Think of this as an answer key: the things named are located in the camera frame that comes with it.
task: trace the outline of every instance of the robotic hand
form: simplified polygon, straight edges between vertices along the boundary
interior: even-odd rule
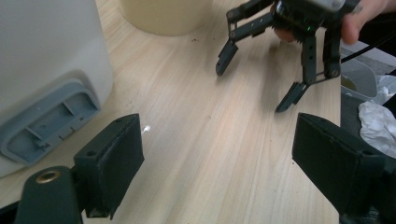
[[[309,86],[340,76],[340,39],[341,19],[347,13],[360,10],[360,0],[251,0],[227,12],[229,39],[219,54],[216,72],[221,76],[233,56],[238,51],[235,45],[248,36],[262,34],[266,28],[290,30],[303,44],[302,66],[303,81],[295,82],[276,112],[287,110],[291,104],[297,104]],[[267,13],[240,27],[237,23],[247,19],[266,7],[275,5],[273,12]],[[324,72],[317,74],[316,37],[319,27],[326,28],[323,63]]]

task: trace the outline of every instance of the crumpled tissue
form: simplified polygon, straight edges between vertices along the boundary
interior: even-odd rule
[[[359,105],[361,138],[370,146],[396,159],[396,119],[384,106],[365,102]]]

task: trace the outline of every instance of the wood grain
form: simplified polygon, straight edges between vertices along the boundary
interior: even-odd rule
[[[280,42],[268,29],[238,43],[223,77],[215,73],[227,38],[225,12],[242,1],[215,1],[209,24],[174,37],[135,29],[116,0],[96,3],[114,68],[113,91],[100,114],[45,159],[0,179],[0,206],[20,198],[29,175],[53,165],[71,167],[73,155],[111,120],[139,113],[142,127],[150,126],[143,133],[146,160],[111,223],[338,222],[332,205],[291,159],[291,146],[299,112],[338,123],[339,79],[310,88],[299,104],[276,114],[301,78],[300,45]],[[319,62],[321,47],[319,41]]]

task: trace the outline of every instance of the human hand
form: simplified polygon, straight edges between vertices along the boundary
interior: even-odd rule
[[[360,12],[347,14],[342,21],[341,37],[348,45],[358,41],[361,28],[367,21],[381,13],[396,10],[396,0],[361,0],[359,5],[361,6]],[[284,41],[291,42],[294,40],[289,31],[275,30],[275,33]]]

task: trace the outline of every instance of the beige cylindrical object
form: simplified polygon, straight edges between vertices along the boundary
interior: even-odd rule
[[[185,35],[211,16],[213,0],[119,0],[125,19],[155,35]]]

